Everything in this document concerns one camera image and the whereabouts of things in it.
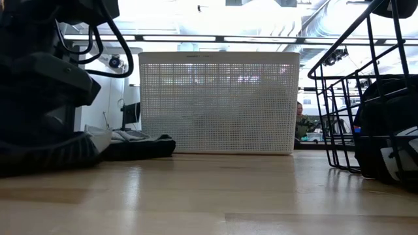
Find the person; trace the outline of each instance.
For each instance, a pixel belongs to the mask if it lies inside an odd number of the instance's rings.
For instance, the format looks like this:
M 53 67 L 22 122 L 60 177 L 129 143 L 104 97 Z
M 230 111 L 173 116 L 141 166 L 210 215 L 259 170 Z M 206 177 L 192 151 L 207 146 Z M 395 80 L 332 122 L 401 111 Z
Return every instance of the person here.
M 303 113 L 303 105 L 298 102 L 297 112 L 296 112 L 296 130 L 295 138 L 301 139 L 306 136 L 306 133 L 313 131 L 315 124 L 311 122 L 308 116 L 305 116 Z

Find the desk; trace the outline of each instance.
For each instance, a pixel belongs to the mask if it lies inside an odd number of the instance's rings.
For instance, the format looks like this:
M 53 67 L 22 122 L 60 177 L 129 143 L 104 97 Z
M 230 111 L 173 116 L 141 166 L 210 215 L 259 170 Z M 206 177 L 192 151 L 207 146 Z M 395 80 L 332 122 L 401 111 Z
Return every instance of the desk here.
M 0 234 L 417 232 L 417 195 L 330 168 L 324 151 L 175 155 L 0 179 Z

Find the ceiling light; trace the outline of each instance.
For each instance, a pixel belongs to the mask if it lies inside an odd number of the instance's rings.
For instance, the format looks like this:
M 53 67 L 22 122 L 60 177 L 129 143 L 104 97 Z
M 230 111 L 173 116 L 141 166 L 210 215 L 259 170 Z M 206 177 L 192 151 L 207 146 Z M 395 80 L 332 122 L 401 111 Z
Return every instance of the ceiling light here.
M 227 42 L 277 42 L 277 43 L 295 43 L 296 39 L 286 38 L 268 38 L 268 37 L 225 37 Z
M 322 44 L 322 45 L 302 44 L 300 45 L 300 47 L 304 49 L 324 49 L 324 50 L 329 49 L 331 46 L 332 46 L 331 44 Z M 337 49 L 344 49 L 344 48 L 346 47 L 345 46 L 337 47 Z
M 147 41 L 205 41 L 213 42 L 215 37 L 200 37 L 200 36 L 143 36 Z
M 386 40 L 385 44 L 387 45 L 395 45 L 398 44 L 397 40 Z M 418 44 L 418 40 L 406 40 L 406 42 L 404 43 L 405 45 L 417 45 Z
M 135 40 L 135 36 L 133 36 L 133 35 L 123 36 L 123 38 L 127 41 Z M 65 35 L 64 39 L 67 39 L 67 40 L 89 40 L 89 36 L 88 35 Z M 101 35 L 100 39 L 101 40 L 114 40 L 114 41 L 118 40 L 118 38 L 114 35 Z
M 219 48 L 199 48 L 200 52 L 218 52 Z
M 368 1 L 347 1 L 347 5 L 370 5 Z
M 323 38 L 323 39 L 306 39 L 305 43 L 312 44 L 334 44 L 338 39 Z M 368 39 L 345 39 L 342 44 L 369 44 Z

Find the computer monitor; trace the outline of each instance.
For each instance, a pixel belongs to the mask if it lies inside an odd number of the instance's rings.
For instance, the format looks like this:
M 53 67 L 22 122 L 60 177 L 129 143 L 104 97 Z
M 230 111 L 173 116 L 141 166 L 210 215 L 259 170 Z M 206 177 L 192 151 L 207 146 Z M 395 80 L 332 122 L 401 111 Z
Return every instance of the computer monitor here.
M 123 112 L 121 130 L 125 130 L 126 124 L 137 123 L 139 121 L 139 115 L 141 110 L 140 102 L 130 105 L 124 105 L 120 110 Z

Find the metal wire basket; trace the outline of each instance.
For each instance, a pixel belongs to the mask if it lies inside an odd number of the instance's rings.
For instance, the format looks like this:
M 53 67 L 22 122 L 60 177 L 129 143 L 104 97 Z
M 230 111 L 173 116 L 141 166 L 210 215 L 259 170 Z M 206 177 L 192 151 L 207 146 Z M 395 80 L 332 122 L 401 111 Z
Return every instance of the metal wire basket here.
M 417 185 L 418 182 L 415 176 L 417 174 L 412 174 L 416 172 L 408 172 L 404 170 L 404 166 L 402 166 L 402 162 L 400 160 L 399 156 L 399 149 L 398 149 L 398 143 L 400 141 L 405 140 L 412 140 L 415 138 L 418 138 L 416 135 L 412 136 L 397 136 L 394 133 L 394 130 L 391 129 L 392 126 L 392 120 L 390 117 L 390 114 L 388 113 L 387 108 L 387 100 L 391 97 L 397 96 L 397 95 L 407 95 L 410 97 L 410 101 L 413 104 L 413 115 L 410 117 L 414 120 L 415 125 L 418 127 L 418 111 L 415 107 L 418 107 L 418 101 L 416 99 L 417 90 L 412 84 L 412 80 L 415 79 L 414 74 L 410 74 L 408 69 L 408 63 L 406 59 L 406 53 L 404 48 L 405 40 L 402 38 L 402 32 L 400 28 L 400 22 L 399 22 L 399 14 L 398 14 L 398 2 L 397 0 L 391 1 L 391 6 L 393 10 L 393 24 L 394 29 L 396 33 L 396 41 L 397 44 L 394 46 L 391 46 L 389 49 L 385 50 L 383 53 L 376 55 L 375 51 L 375 40 L 373 38 L 373 32 L 372 32 L 372 21 L 370 19 L 371 13 L 377 9 L 380 4 L 382 4 L 385 0 L 374 0 L 372 1 L 368 8 L 349 26 L 349 28 L 342 34 L 342 36 L 335 42 L 335 44 L 332 45 L 332 47 L 325 53 L 325 55 L 315 64 L 315 66 L 310 70 L 308 73 L 308 77 L 315 80 L 315 86 L 316 86 L 316 95 L 317 95 L 317 101 L 318 101 L 318 108 L 319 108 L 319 115 L 321 116 L 321 125 L 323 127 L 323 134 L 324 134 L 324 141 L 327 149 L 327 157 L 329 165 L 332 167 L 336 167 L 342 170 L 348 170 L 351 173 L 354 174 L 360 174 L 361 169 L 359 166 L 353 166 L 349 162 L 349 154 L 347 152 L 347 149 L 350 145 L 352 145 L 352 141 L 356 140 L 356 138 L 367 138 L 370 141 L 374 139 L 383 139 L 387 140 L 391 143 L 391 146 L 393 148 L 393 157 L 396 159 L 396 165 L 398 167 L 398 176 L 401 183 L 405 185 Z M 345 39 L 360 26 L 363 21 L 366 20 L 367 23 L 367 29 L 368 29 L 368 40 L 370 41 L 370 52 L 372 56 L 372 60 L 366 63 L 363 67 L 358 68 L 357 70 L 353 71 L 352 73 L 348 74 L 347 76 L 325 76 L 323 72 L 323 63 L 332 55 L 332 53 L 345 41 Z M 382 57 L 386 56 L 390 52 L 394 52 L 395 50 L 398 50 L 401 64 L 402 64 L 402 74 L 380 74 L 378 69 L 378 59 L 381 59 Z M 373 75 L 360 75 L 361 71 L 363 71 L 368 66 L 372 65 L 374 69 Z M 382 79 L 385 78 L 403 78 L 406 81 L 406 88 L 399 89 L 395 92 L 384 94 L 382 92 Z M 373 99 L 365 99 L 363 90 L 361 89 L 361 79 L 367 79 L 370 84 L 370 79 L 376 79 L 376 84 L 378 86 L 379 95 L 376 98 Z M 353 104 L 351 102 L 351 98 L 353 96 L 350 95 L 350 88 L 348 86 L 349 81 L 354 80 L 357 83 L 357 91 L 358 95 L 356 97 L 360 98 L 360 103 Z M 344 95 L 336 95 L 336 86 L 342 87 L 342 91 Z M 320 97 L 323 96 L 325 101 L 325 107 L 326 107 L 326 114 L 321 113 L 321 107 L 320 107 Z M 336 105 L 336 97 L 343 97 L 346 103 L 345 108 L 338 109 Z M 368 135 L 368 136 L 362 136 L 361 134 L 355 134 L 355 126 L 353 124 L 353 108 L 355 107 L 365 107 L 365 105 L 368 102 L 373 101 L 379 101 L 382 103 L 382 112 L 383 112 L 383 119 L 386 121 L 388 129 L 388 135 L 385 136 L 374 136 L 374 135 Z M 342 117 L 348 117 L 349 124 L 351 126 L 351 134 L 342 134 L 342 124 L 340 120 Z M 333 131 L 329 131 L 326 129 L 326 127 L 332 127 L 337 123 L 339 134 L 336 134 Z M 337 149 L 343 149 L 344 151 L 344 159 L 345 164 L 341 163 Z M 411 156 L 414 158 L 414 161 L 418 163 L 418 157 L 417 156 Z

